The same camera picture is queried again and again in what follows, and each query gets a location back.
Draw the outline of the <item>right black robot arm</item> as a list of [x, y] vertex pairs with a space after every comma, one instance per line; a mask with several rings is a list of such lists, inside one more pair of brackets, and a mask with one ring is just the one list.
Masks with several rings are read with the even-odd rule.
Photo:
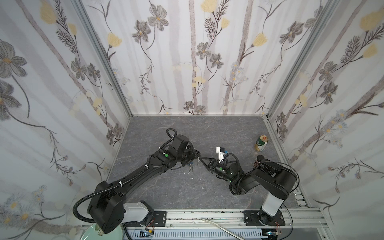
[[284, 201], [288, 199], [300, 182], [296, 171], [284, 163], [270, 161], [259, 155], [251, 171], [244, 172], [239, 158], [227, 154], [222, 160], [200, 157], [204, 167], [218, 179], [229, 183], [229, 190], [234, 196], [244, 195], [256, 187], [268, 191], [267, 197], [259, 210], [264, 224], [274, 218]]

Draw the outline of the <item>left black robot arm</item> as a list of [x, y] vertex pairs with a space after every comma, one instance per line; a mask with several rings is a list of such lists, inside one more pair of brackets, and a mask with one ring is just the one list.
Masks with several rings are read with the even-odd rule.
[[87, 213], [91, 216], [86, 221], [97, 224], [105, 234], [122, 223], [148, 225], [154, 217], [153, 208], [145, 201], [128, 203], [130, 196], [139, 187], [170, 170], [177, 163], [184, 167], [200, 155], [187, 137], [172, 137], [154, 154], [149, 155], [146, 162], [135, 171], [110, 184], [106, 181], [99, 183], [94, 193], [86, 197], [90, 200]]

